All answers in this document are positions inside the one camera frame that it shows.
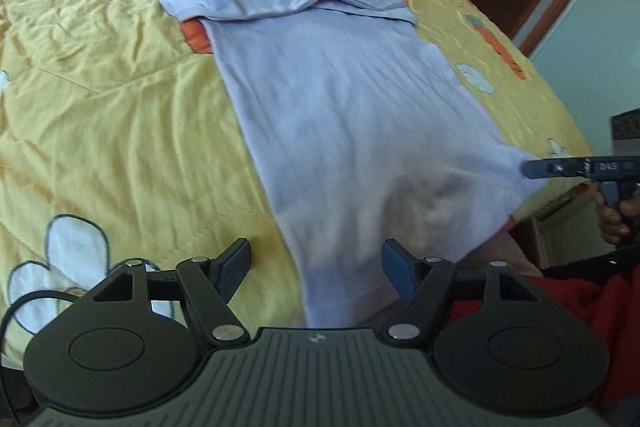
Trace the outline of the person's right hand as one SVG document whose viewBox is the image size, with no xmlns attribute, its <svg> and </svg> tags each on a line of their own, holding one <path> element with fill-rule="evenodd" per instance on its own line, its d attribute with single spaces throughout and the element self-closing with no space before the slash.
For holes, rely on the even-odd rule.
<svg viewBox="0 0 640 427">
<path fill-rule="evenodd" d="M 639 244 L 639 196 L 623 200 L 617 208 L 608 207 L 600 190 L 594 193 L 600 234 L 615 247 Z"/>
</svg>

